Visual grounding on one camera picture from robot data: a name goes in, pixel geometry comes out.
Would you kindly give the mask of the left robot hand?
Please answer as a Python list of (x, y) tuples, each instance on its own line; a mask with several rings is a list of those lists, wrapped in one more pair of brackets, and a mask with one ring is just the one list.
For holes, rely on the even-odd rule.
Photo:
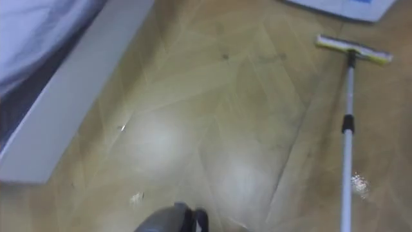
[(192, 232), (209, 232), (209, 216), (203, 208), (197, 208), (193, 212)]

